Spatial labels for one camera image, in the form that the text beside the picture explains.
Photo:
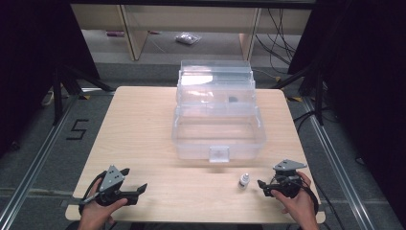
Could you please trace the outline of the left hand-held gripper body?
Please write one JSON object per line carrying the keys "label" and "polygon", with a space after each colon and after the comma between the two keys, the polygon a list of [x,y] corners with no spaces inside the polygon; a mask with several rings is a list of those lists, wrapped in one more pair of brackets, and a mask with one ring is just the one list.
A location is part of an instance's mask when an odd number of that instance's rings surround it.
{"label": "left hand-held gripper body", "polygon": [[102,178],[101,184],[98,186],[96,202],[101,206],[108,206],[122,198],[127,199],[126,206],[136,205],[140,194],[135,192],[122,192],[125,176],[120,173],[114,165],[111,165]]}

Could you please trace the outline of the black metal stand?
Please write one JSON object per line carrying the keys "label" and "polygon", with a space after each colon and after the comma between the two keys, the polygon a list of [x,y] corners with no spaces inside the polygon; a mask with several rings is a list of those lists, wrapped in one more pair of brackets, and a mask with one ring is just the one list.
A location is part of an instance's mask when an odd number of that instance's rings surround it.
{"label": "black metal stand", "polygon": [[79,69],[62,64],[58,64],[56,66],[52,79],[54,90],[55,125],[61,120],[63,115],[61,86],[64,86],[68,94],[73,96],[78,96],[83,93],[83,90],[79,86],[78,80],[90,82],[105,92],[115,91],[115,88],[101,82],[99,79],[91,77]]}
{"label": "black metal stand", "polygon": [[322,67],[315,63],[311,62],[303,70],[298,71],[296,74],[291,75],[286,80],[277,82],[274,86],[271,86],[271,89],[282,89],[288,84],[297,81],[298,79],[303,78],[304,81],[300,86],[299,92],[302,96],[308,96],[312,90],[315,91],[315,108],[310,111],[311,115],[316,117],[319,125],[324,124],[323,121],[323,73]]}

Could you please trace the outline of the small white bottle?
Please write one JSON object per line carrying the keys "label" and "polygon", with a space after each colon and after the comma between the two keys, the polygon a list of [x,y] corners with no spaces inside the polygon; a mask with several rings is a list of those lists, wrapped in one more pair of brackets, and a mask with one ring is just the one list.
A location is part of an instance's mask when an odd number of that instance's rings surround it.
{"label": "small white bottle", "polygon": [[250,175],[248,173],[243,174],[238,181],[238,187],[241,190],[245,190],[250,182]]}

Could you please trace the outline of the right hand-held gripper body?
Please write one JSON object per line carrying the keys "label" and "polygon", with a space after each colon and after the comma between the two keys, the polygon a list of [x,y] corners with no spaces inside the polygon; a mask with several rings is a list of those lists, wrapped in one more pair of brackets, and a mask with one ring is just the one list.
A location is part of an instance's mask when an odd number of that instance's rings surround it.
{"label": "right hand-held gripper body", "polygon": [[279,191],[286,197],[294,198],[303,185],[302,178],[297,174],[298,169],[306,168],[307,164],[284,159],[273,167],[275,175],[270,188]]}

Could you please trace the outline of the person's left hand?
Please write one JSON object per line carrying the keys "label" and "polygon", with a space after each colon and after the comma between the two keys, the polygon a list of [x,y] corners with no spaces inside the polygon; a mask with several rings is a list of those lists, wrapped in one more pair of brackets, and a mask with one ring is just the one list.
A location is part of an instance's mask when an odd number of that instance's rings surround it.
{"label": "person's left hand", "polygon": [[112,214],[124,207],[126,203],[126,198],[117,200],[108,206],[101,206],[96,201],[87,203],[82,210],[78,230],[102,230],[106,223],[114,224]]}

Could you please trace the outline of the clear plastic storage box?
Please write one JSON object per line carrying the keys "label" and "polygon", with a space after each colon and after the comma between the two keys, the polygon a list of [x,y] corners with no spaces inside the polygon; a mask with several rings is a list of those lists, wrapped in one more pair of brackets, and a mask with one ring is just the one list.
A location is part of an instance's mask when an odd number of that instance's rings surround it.
{"label": "clear plastic storage box", "polygon": [[181,159],[254,159],[266,142],[256,82],[244,60],[183,60],[171,139]]}

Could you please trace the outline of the person's right hand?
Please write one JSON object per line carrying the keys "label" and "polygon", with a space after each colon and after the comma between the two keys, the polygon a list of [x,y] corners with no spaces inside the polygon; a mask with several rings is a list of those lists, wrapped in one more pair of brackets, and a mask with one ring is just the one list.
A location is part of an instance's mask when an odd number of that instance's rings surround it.
{"label": "person's right hand", "polygon": [[289,214],[302,230],[320,230],[314,211],[314,202],[305,189],[301,189],[294,198],[286,197],[276,190],[271,194],[282,205],[282,213]]}

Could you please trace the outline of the aluminium floor rail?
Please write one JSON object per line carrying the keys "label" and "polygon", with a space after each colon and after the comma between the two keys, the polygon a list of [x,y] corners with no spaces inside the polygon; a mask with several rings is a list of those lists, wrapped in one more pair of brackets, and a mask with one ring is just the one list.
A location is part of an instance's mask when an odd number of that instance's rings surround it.
{"label": "aluminium floor rail", "polygon": [[326,129],[321,124],[322,116],[316,114],[316,107],[308,97],[304,98],[304,108],[311,113],[310,121],[327,156],[327,160],[337,178],[340,188],[352,210],[352,213],[361,230],[375,230],[369,213],[356,192],[344,166],[332,145]]}
{"label": "aluminium floor rail", "polygon": [[18,185],[11,191],[9,201],[5,207],[0,211],[0,230],[9,230],[12,226],[18,212],[20,211],[31,187],[36,181],[41,169],[43,168],[51,149],[53,148],[57,136],[61,132],[66,119],[72,110],[72,107],[78,100],[78,96],[69,96],[66,103],[62,106],[62,114],[47,131],[45,139],[41,142],[41,146],[36,152],[31,164],[24,171],[24,176]]}

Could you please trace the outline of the clear plastic bag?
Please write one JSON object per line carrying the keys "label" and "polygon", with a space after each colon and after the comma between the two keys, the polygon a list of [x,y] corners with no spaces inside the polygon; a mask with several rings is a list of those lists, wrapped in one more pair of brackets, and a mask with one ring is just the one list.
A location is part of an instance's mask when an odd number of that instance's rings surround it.
{"label": "clear plastic bag", "polygon": [[198,42],[201,37],[197,34],[181,33],[175,37],[175,41],[185,45],[193,45]]}

